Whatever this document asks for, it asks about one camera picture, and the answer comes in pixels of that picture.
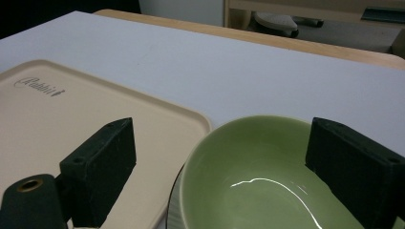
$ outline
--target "table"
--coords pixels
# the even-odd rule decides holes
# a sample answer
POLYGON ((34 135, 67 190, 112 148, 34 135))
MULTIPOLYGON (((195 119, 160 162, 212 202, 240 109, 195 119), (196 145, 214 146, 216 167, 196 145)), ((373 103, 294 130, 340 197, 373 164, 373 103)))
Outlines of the table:
POLYGON ((33 59, 198 111, 214 128, 247 115, 320 116, 405 152, 404 60, 393 55, 103 10, 0 40, 0 72, 33 59))
MULTIPOLYGON (((351 23, 364 23, 382 27, 405 29, 405 24, 386 23, 362 20, 362 15, 367 7, 380 9, 405 10, 404 0, 378 0, 372 3, 368 0, 319 1, 307 0, 225 0, 224 25, 229 28, 244 30, 250 20, 252 11, 268 11, 277 14, 286 14, 313 19, 342 21, 351 23)), ((393 52, 405 58, 405 31, 393 43, 393 52)))

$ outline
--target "green bowl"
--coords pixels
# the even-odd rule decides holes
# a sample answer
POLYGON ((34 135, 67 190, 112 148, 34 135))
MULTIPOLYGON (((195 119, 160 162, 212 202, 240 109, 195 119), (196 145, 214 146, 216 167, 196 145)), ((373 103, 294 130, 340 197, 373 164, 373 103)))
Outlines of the green bowl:
POLYGON ((210 133, 181 174, 188 229, 362 228, 305 165, 310 124, 250 116, 210 133))

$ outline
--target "white object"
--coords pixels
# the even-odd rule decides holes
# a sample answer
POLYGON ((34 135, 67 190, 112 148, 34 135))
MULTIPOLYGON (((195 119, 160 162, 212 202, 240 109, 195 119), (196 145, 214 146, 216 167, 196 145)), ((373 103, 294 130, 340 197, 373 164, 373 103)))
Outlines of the white object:
POLYGON ((254 12, 254 19, 262 26, 277 31, 297 31, 298 26, 289 15, 274 14, 270 12, 254 12))

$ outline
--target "white table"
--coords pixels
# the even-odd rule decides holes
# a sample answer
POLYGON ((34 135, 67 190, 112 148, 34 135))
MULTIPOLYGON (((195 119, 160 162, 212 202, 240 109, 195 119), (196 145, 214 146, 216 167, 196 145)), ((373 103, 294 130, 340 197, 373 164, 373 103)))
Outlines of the white table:
POLYGON ((246 115, 320 116, 405 156, 402 70, 81 12, 0 40, 0 72, 33 59, 188 107, 214 128, 246 115))

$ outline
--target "beige tray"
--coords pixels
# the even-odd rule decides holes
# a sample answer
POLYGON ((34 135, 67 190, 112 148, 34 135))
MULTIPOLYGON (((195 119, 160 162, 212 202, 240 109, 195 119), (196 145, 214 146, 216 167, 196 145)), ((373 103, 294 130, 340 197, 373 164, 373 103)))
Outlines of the beige tray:
POLYGON ((45 60, 0 74, 0 192, 59 162, 104 124, 131 116, 137 166, 102 228, 153 228, 194 146, 201 114, 45 60))

